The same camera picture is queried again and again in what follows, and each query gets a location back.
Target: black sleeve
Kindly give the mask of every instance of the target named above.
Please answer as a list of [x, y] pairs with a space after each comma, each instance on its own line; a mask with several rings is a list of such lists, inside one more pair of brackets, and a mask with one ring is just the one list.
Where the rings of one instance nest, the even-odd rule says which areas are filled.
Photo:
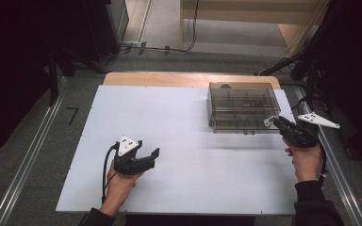
[[295, 203], [295, 226], [343, 226], [334, 204], [322, 194], [318, 181], [306, 181], [296, 184], [298, 202]]
[[112, 218], [101, 211], [92, 208], [82, 226], [111, 226], [115, 218]]

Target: wooden table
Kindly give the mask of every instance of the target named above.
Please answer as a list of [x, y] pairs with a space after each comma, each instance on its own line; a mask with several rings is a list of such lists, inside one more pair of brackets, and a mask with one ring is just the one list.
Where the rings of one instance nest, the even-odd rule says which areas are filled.
[[215, 73], [108, 73], [104, 85], [208, 88], [209, 82], [271, 83], [273, 89], [280, 89], [273, 76]]

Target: cable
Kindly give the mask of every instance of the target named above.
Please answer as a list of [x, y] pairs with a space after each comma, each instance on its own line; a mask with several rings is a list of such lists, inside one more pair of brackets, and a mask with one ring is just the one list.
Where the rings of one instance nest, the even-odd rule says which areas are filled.
[[290, 64], [288, 65], [288, 67], [289, 67], [290, 71], [292, 72], [292, 71], [293, 71], [293, 69], [291, 69], [291, 68], [290, 68]]
[[[317, 6], [319, 5], [319, 3], [320, 3], [320, 0], [317, 1], [317, 5], [316, 5], [315, 9], [316, 9]], [[310, 20], [308, 20], [307, 23], [304, 25], [304, 27], [303, 27], [302, 30], [299, 32], [296, 40], [292, 43], [292, 45], [291, 45], [284, 53], [282, 53], [282, 54], [281, 54], [280, 56], [278, 56], [275, 60], [273, 60], [272, 63], [271, 63], [271, 65], [270, 65], [269, 67], [261, 70], [261, 71], [257, 74], [257, 76], [260, 76], [260, 74], [261, 74], [262, 72], [264, 72], [264, 71], [267, 70], [268, 68], [274, 66], [274, 65], [275, 65], [274, 62], [275, 62], [277, 59], [279, 59], [280, 57], [285, 58], [284, 56], [285, 56], [293, 47], [297, 46], [297, 45], [300, 44], [302, 41], [304, 41], [303, 39], [301, 39], [301, 40], [299, 40], [297, 43], [295, 43], [295, 42], [298, 40], [298, 38], [301, 36], [301, 34], [302, 34], [302, 32], [304, 31], [304, 29], [308, 26], [308, 24], [311, 22], [311, 24], [310, 24], [310, 26], [309, 26], [309, 27], [311, 27], [311, 26], [313, 25], [313, 23], [317, 20], [318, 16], [319, 16], [320, 13], [321, 13], [322, 8], [323, 8], [325, 5], [326, 5], [326, 1], [324, 1], [324, 3], [321, 5], [321, 7], [320, 7], [319, 11], [317, 12], [317, 14], [315, 14], [315, 12], [313, 12], [313, 15], [311, 16]], [[308, 32], [311, 32], [311, 30], [308, 30], [308, 29], [307, 29], [307, 32], [305, 33], [305, 36], [308, 34]], [[292, 59], [292, 60], [295, 61], [295, 62], [298, 62], [298, 61], [296, 61], [292, 56], [290, 57], [290, 59]]]
[[320, 144], [320, 150], [321, 150], [321, 155], [322, 155], [322, 165], [321, 165], [321, 170], [320, 170], [319, 185], [320, 185], [320, 188], [323, 188], [322, 184], [326, 177], [325, 173], [327, 173], [327, 168], [326, 168], [327, 153], [325, 152], [325, 149], [319, 140], [318, 140], [318, 143]]
[[301, 108], [303, 108], [303, 103], [305, 102], [305, 97], [300, 99], [298, 101], [298, 104], [296, 104], [295, 106], [293, 106], [291, 108], [291, 110], [294, 110], [295, 108], [297, 108], [297, 111], [298, 111], [298, 115], [301, 115]]
[[129, 50], [134, 50], [134, 49], [142, 49], [142, 50], [148, 50], [148, 51], [159, 51], [159, 52], [164, 52], [167, 54], [185, 54], [187, 52], [189, 52], [193, 46], [195, 45], [196, 42], [196, 20], [198, 17], [198, 9], [199, 9], [199, 0], [196, 1], [196, 6], [195, 6], [195, 12], [193, 15], [193, 27], [192, 27], [192, 43], [190, 44], [189, 48], [187, 50], [182, 50], [182, 49], [164, 49], [164, 48], [155, 48], [155, 47], [145, 47], [145, 48], [141, 48], [139, 46], [131, 46], [131, 48], [129, 48], [129, 45], [122, 45], [122, 46], [126, 46], [129, 48]]
[[105, 62], [105, 63], [103, 63], [103, 64], [101, 64], [101, 65], [99, 65], [99, 67], [101, 67], [101, 68], [104, 68], [104, 67], [106, 67], [107, 66], [107, 64], [114, 58], [114, 57], [116, 57], [116, 56], [118, 56], [118, 55], [120, 55], [120, 54], [123, 54], [125, 49], [120, 49], [119, 50], [119, 52], [117, 53], [117, 54], [114, 54], [114, 55], [111, 55], [111, 56], [109, 56], [109, 60], [107, 61], [107, 62]]
[[190, 23], [190, 10], [188, 10], [188, 24], [187, 24], [187, 31], [188, 31], [188, 34], [190, 33], [190, 30], [189, 30], [189, 23]]
[[[284, 57], [283, 58], [280, 58], [276, 64], [279, 64], [279, 62], [281, 62], [281, 60], [285, 59]], [[281, 74], [285, 74], [284, 72], [281, 71], [281, 69], [278, 70], [278, 72], [280, 72]]]
[[107, 183], [105, 185], [105, 189], [107, 188], [108, 183], [110, 182], [110, 180], [117, 174], [117, 171], [107, 180]]
[[103, 178], [102, 178], [102, 203], [104, 203], [105, 199], [106, 199], [106, 188], [107, 188], [107, 183], [106, 183], [106, 176], [107, 176], [107, 160], [108, 157], [110, 156], [111, 151], [113, 151], [113, 149], [116, 149], [116, 145], [118, 145], [117, 143], [113, 146], [111, 146], [108, 150], [107, 150], [107, 155], [105, 157], [105, 163], [104, 163], [104, 173], [103, 173]]

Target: black cable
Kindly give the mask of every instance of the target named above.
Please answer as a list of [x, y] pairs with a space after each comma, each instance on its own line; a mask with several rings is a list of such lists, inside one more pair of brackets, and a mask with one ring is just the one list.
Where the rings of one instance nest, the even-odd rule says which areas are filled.
[[85, 214], [84, 217], [82, 217], [81, 221], [78, 223], [78, 226], [81, 226], [84, 223], [87, 216], [88, 216], [88, 214]]
[[276, 64], [279, 64], [279, 62], [281, 62], [281, 60], [283, 60], [283, 59], [285, 59], [285, 58], [284, 58], [284, 57], [280, 58], [280, 59], [277, 61]]
[[299, 84], [299, 83], [295, 83], [295, 82], [280, 82], [279, 84], [281, 86], [296, 86], [296, 87], [302, 87], [302, 88], [307, 87], [307, 85], [305, 85], [305, 84]]
[[[319, 5], [319, 3], [320, 3], [320, 0], [317, 1], [317, 5], [316, 5], [315, 9], [316, 9], [317, 6]], [[318, 11], [317, 14], [315, 14], [315, 12], [313, 12], [310, 20], [307, 21], [307, 23], [304, 25], [304, 28], [302, 28], [302, 30], [298, 33], [298, 36], [297, 36], [297, 37], [300, 37], [300, 36], [301, 36], [302, 32], [304, 31], [304, 29], [308, 26], [308, 24], [309, 24], [310, 22], [311, 22], [310, 27], [313, 25], [313, 23], [317, 20], [318, 16], [320, 15], [321, 10], [322, 10], [322, 8], [324, 7], [324, 5], [326, 5], [326, 2], [324, 2], [324, 3], [321, 5], [321, 7], [320, 7], [320, 9], [319, 9], [319, 11]], [[301, 40], [299, 40], [297, 43], [296, 43], [296, 41], [297, 41], [297, 40], [295, 40], [295, 41], [292, 43], [292, 45], [291, 45], [284, 53], [282, 53], [282, 54], [281, 54], [280, 56], [278, 56], [275, 60], [273, 60], [272, 63], [270, 64], [270, 66], [267, 67], [266, 69], [272, 67], [273, 65], [276, 65], [276, 64], [274, 64], [274, 62], [275, 62], [276, 60], [278, 60], [280, 57], [282, 57], [282, 58], [279, 59], [278, 61], [280, 61], [280, 60], [282, 60], [283, 58], [285, 58], [285, 55], [288, 53], [289, 50], [291, 50], [293, 47], [295, 47], [296, 45], [300, 44], [300, 43], [301, 43], [302, 41], [304, 41], [304, 40], [301, 39]]]
[[301, 102], [301, 109], [300, 109], [300, 112], [302, 113], [302, 112], [304, 112], [304, 102]]
[[107, 180], [107, 183], [105, 185], [105, 189], [107, 188], [108, 183], [110, 182], [110, 180], [117, 174], [117, 171]]
[[[108, 58], [108, 60], [107, 60], [105, 63], [100, 64], [98, 67], [100, 67], [100, 68], [106, 67], [107, 64], [108, 64], [114, 57], [118, 56], [119, 54], [123, 54], [123, 53], [124, 53], [124, 52], [123, 52], [124, 50], [125, 50], [125, 48], [123, 48], [123, 49], [121, 48], [118, 53], [112, 54], [112, 55], [109, 55], [109, 56], [106, 56], [105, 59]], [[78, 70], [89, 70], [89, 69], [90, 69], [90, 68], [88, 68], [88, 67], [82, 67], [82, 66], [78, 66], [78, 65], [74, 65], [74, 67], [75, 67], [76, 69], [78, 69]]]
[[104, 203], [105, 199], [106, 199], [106, 175], [107, 175], [107, 160], [108, 157], [110, 156], [111, 151], [113, 151], [113, 149], [116, 148], [116, 145], [111, 146], [108, 150], [107, 150], [107, 155], [105, 157], [105, 163], [104, 163], [104, 173], [103, 173], [103, 177], [102, 177], [102, 203]]
[[296, 104], [295, 106], [293, 106], [292, 108], [291, 108], [291, 110], [293, 111], [293, 109], [295, 109], [295, 108], [297, 108], [297, 111], [298, 111], [298, 115], [300, 115], [301, 114], [301, 105], [303, 104], [305, 102], [305, 97], [304, 98], [302, 98], [302, 99], [300, 99], [299, 101], [298, 101], [298, 104]]
[[[196, 7], [195, 7], [195, 13], [193, 15], [193, 28], [192, 28], [192, 43], [190, 44], [189, 48], [187, 50], [182, 50], [182, 49], [164, 49], [164, 48], [156, 48], [156, 47], [144, 47], [142, 48], [143, 50], [157, 50], [157, 51], [162, 51], [165, 53], [169, 53], [169, 54], [174, 54], [172, 52], [176, 52], [176, 53], [187, 53], [189, 52], [193, 46], [195, 45], [196, 42], [196, 20], [198, 17], [198, 9], [199, 9], [199, 0], [196, 1]], [[139, 46], [131, 46], [131, 50], [133, 49], [141, 49], [141, 47]]]
[[319, 185], [320, 188], [322, 188], [322, 184], [324, 182], [324, 179], [326, 177], [325, 173], [327, 173], [327, 168], [326, 168], [326, 164], [327, 164], [327, 153], [325, 152], [324, 147], [322, 146], [321, 142], [318, 140], [318, 143], [320, 144], [320, 150], [321, 150], [321, 155], [322, 155], [322, 166], [321, 166], [321, 170], [320, 170], [320, 177], [319, 177]]

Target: transparent plastic box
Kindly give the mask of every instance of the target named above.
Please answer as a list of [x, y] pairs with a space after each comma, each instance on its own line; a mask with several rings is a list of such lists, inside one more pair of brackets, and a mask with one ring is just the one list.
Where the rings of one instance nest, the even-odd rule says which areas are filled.
[[280, 111], [270, 83], [209, 84], [207, 115], [214, 133], [279, 133], [268, 122]]

